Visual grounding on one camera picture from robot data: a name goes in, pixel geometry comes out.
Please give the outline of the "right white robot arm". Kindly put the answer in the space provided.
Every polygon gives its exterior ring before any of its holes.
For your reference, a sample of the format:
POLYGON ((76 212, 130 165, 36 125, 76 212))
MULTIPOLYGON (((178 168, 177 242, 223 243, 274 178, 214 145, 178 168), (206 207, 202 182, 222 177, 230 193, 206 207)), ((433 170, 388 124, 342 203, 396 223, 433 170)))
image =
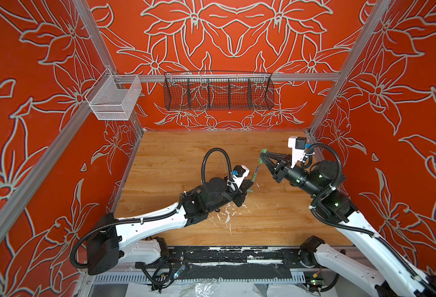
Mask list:
POLYGON ((289 147, 290 155, 262 151, 261 163, 277 183, 286 179, 291 186, 309 194, 312 215, 342 233, 372 266, 341 254, 317 236, 301 244, 302 264, 326 267, 372 297, 436 297, 436 276, 426 274, 405 259, 339 191, 345 176, 338 153, 322 143, 296 143, 289 147))

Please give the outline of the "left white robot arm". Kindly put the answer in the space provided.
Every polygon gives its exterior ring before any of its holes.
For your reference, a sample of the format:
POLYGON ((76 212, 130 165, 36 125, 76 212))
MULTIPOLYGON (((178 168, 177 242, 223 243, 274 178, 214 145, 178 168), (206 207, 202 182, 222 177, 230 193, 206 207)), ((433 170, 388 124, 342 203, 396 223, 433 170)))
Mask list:
POLYGON ((180 194, 178 202, 148 214, 117 219, 106 214, 72 247, 69 260, 73 267, 99 275, 117 264, 152 264, 167 254, 163 239, 155 236, 199 224, 209 214, 229 203, 241 207, 253 181, 245 165, 231 166, 227 152, 219 147, 206 152, 201 164, 201 184, 180 194), (223 154, 228 170, 223 178, 206 178, 208 158, 223 154))

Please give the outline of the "green pen cap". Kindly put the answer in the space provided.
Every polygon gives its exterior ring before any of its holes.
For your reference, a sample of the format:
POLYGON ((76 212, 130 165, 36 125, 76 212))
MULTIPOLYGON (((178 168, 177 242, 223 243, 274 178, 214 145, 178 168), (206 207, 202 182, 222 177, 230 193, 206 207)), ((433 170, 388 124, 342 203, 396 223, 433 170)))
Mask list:
POLYGON ((260 152, 260 158, 259 158, 259 164, 263 164, 266 161, 266 154, 267 154, 267 149, 264 148, 261 150, 260 152))

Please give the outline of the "green pen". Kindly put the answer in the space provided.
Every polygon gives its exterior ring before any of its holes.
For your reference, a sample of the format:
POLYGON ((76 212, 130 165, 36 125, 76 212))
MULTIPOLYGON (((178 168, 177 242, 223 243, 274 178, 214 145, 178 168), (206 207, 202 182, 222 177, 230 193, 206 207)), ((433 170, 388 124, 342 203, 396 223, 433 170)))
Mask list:
POLYGON ((257 175, 258 175, 258 173, 259 173, 259 170, 260 170, 260 166, 258 165, 258 166, 256 167, 256 170, 254 171, 254 174, 253 174, 252 178, 251 178, 251 181, 252 181, 253 183, 255 182, 255 179, 256 179, 256 177, 257 177, 257 175))

